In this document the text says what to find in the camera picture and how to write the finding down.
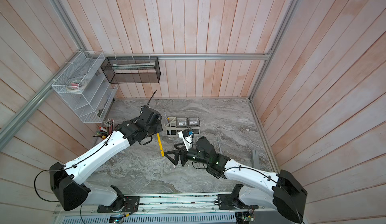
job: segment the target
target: marble table surface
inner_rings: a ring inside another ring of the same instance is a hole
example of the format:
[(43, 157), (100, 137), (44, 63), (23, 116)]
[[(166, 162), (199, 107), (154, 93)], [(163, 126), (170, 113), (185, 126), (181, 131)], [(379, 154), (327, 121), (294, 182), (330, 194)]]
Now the marble table surface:
[[(121, 123), (139, 115), (139, 109), (147, 100), (116, 101), (107, 118)], [(199, 117), (200, 134), (195, 140), (205, 136), (215, 146), (216, 152), (236, 161), (252, 166), (251, 150), (258, 150), (260, 169), (271, 171), (261, 137), (253, 120), (248, 99), (168, 99), (152, 100), (150, 107), (159, 111), (162, 118)], [(173, 150), (173, 145), (181, 143), (178, 137), (160, 133), (164, 151)], [(157, 138), (145, 146), (138, 143), (116, 154), (90, 177), (88, 182), (117, 186), (124, 194), (145, 193), (198, 193), (232, 191), (238, 182), (217, 179), (204, 169), (195, 169), (191, 161), (184, 167), (174, 169), (173, 164), (161, 156)]]

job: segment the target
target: wooden wall panel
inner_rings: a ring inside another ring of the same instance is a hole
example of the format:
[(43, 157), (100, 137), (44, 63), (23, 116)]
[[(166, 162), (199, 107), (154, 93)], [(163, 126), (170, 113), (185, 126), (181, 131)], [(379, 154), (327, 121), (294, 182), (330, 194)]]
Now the wooden wall panel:
[[(98, 3), (106, 7), (105, 2)], [(49, 0), (0, 0), (0, 128), (77, 50)], [(53, 93), (43, 102), (0, 153), (0, 186), (7, 190), (0, 196), (3, 222), (51, 221), (57, 203), (37, 197), (34, 178), (52, 164), (65, 163), (92, 148), (96, 127), (82, 123)], [(37, 178), (36, 186), (43, 198), (56, 199), (47, 172)]]
[[(88, 50), (183, 54), (267, 52), (291, 0), (61, 1)], [(120, 84), (117, 97), (249, 96), (259, 63), (166, 61), (167, 82)]]
[(308, 191), (310, 223), (384, 222), (385, 9), (302, 0), (253, 99), (277, 163)]

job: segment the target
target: wire mesh organizer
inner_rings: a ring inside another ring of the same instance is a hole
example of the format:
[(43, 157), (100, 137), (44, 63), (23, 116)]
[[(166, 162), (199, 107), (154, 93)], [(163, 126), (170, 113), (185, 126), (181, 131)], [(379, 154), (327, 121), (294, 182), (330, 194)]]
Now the wire mesh organizer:
[(158, 83), (158, 57), (107, 57), (101, 66), (110, 83)]
[(102, 123), (118, 90), (117, 85), (109, 88), (104, 74), (96, 75), (104, 59), (103, 53), (87, 58), (83, 51), (52, 84), (83, 122)]

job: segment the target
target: yellow ruler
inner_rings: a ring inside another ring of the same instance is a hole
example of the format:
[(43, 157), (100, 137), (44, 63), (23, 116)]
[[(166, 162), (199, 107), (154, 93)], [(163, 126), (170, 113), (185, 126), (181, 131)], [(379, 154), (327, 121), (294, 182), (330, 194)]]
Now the yellow ruler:
[(162, 157), (165, 157), (164, 149), (162, 149), (162, 144), (161, 144), (161, 139), (159, 138), (159, 134), (157, 134), (157, 138), (158, 138), (159, 149), (161, 149), (161, 155)]

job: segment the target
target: white wire mesh shelf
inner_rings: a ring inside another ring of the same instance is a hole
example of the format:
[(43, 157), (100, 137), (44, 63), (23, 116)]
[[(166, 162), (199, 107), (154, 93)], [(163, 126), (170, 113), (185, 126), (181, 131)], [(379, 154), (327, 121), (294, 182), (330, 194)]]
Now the white wire mesh shelf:
[(103, 53), (87, 58), (81, 52), (52, 84), (54, 90), (83, 122), (102, 123), (118, 87), (108, 88), (104, 74), (95, 75)]

